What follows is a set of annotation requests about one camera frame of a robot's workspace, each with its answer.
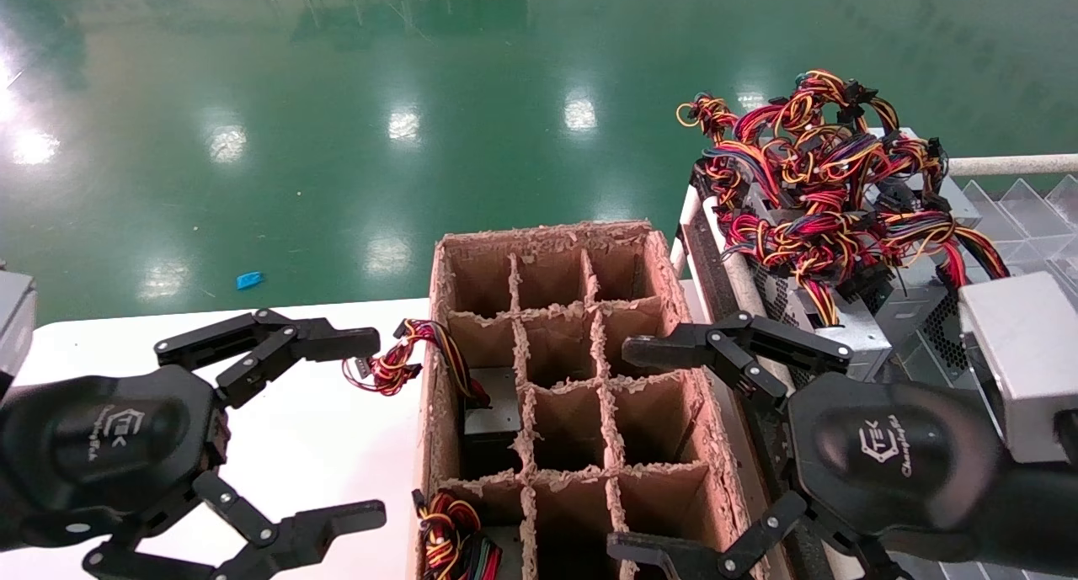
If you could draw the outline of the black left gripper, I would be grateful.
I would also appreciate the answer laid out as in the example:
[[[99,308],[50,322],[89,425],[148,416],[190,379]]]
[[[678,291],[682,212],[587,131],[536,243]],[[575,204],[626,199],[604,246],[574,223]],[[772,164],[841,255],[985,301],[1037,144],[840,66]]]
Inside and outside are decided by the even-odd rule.
[[[96,579],[272,579],[318,565],[340,535],[381,529],[381,500],[296,512],[279,523],[213,471],[227,459],[224,408],[241,408],[302,360],[381,351],[373,327],[336,328],[258,309],[169,336],[147,375],[89,375],[16,386],[3,399],[4,551],[65,548],[112,537],[84,557]],[[239,358],[208,381],[189,372]],[[140,553],[197,499],[245,546],[219,566]]]

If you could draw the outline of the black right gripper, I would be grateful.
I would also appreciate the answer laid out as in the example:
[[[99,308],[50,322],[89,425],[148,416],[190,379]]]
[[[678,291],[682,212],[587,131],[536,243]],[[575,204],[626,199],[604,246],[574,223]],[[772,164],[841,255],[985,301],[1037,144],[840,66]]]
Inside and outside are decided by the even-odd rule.
[[[759,358],[820,375],[846,372],[847,346],[740,310],[713,324],[679,323],[666,336],[630,336],[639,368],[708,368],[754,408],[785,408],[787,388]],[[1005,464],[978,397],[921,383],[858,383],[830,373],[787,404],[798,487],[727,550],[667,535],[611,533],[609,557],[661,568],[667,579],[746,579],[805,519],[851,537],[877,538],[920,557],[971,557],[975,517]]]

